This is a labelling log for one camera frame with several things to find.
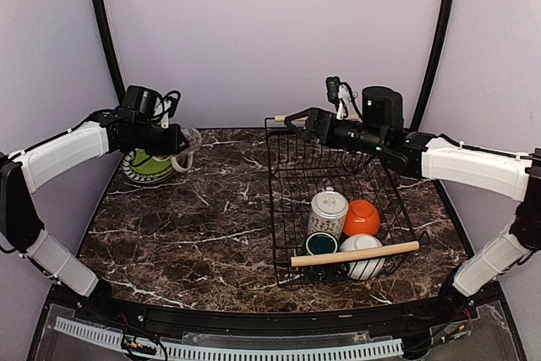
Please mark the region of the white mug with grey pattern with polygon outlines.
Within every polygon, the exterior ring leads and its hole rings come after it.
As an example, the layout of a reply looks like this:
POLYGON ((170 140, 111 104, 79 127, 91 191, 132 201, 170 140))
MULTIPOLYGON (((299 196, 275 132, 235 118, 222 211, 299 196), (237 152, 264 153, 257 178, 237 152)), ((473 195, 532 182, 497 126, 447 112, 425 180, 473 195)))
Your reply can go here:
POLYGON ((158 162, 169 161, 172 168, 180 173, 187 173, 193 165, 194 154, 202 146, 202 135, 200 131, 192 127, 181 127, 182 133, 189 142, 189 147, 175 156, 154 156, 158 162))

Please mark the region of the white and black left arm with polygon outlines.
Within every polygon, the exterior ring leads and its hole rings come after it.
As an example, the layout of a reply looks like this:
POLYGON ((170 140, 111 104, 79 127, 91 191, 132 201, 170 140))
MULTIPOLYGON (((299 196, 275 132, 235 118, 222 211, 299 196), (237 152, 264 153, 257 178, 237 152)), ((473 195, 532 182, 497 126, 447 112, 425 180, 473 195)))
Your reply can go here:
POLYGON ((75 126, 12 153, 1 155, 1 234, 9 244, 4 253, 17 253, 51 282, 87 298, 85 307, 102 324, 119 316, 118 303, 105 292, 109 286, 56 238, 52 203, 61 208, 74 202, 59 178, 81 172, 86 162, 117 152, 143 158, 140 167, 157 159, 170 162, 190 142, 173 117, 181 101, 178 90, 165 95, 131 85, 116 107, 90 113, 75 126))

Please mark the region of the green leaf-shaped dish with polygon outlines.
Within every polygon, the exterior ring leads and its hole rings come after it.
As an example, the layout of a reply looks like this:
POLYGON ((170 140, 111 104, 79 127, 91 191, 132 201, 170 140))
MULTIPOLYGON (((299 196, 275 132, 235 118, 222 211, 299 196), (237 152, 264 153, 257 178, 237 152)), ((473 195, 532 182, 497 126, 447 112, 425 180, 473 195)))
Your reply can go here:
POLYGON ((144 150, 135 150, 127 155, 128 169, 135 175, 145 178, 158 178, 172 172, 169 161, 158 161, 144 150))

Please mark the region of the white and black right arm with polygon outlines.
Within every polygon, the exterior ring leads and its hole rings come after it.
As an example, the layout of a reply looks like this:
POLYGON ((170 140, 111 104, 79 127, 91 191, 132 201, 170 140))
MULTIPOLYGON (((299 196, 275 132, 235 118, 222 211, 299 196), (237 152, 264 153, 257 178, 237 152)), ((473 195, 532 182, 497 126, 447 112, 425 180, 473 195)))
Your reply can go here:
POLYGON ((462 311, 464 298, 540 250, 540 152, 484 149, 405 129, 402 95, 383 86, 363 89, 358 119, 350 120, 341 98, 347 87, 330 78, 327 94, 336 110, 311 107, 285 117, 285 125, 307 143, 367 153, 402 176, 462 183, 518 204, 514 221, 453 271, 432 302, 431 314, 448 322, 462 311))

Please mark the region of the white cup with black characters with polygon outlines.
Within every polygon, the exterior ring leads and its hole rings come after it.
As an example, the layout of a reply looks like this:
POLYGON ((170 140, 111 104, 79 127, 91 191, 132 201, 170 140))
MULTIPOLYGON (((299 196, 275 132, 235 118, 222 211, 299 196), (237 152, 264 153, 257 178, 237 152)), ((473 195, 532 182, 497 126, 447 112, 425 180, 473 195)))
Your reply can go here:
POLYGON ((339 239, 346 220, 349 203, 332 187, 317 193, 310 203, 308 234, 327 232, 339 239))

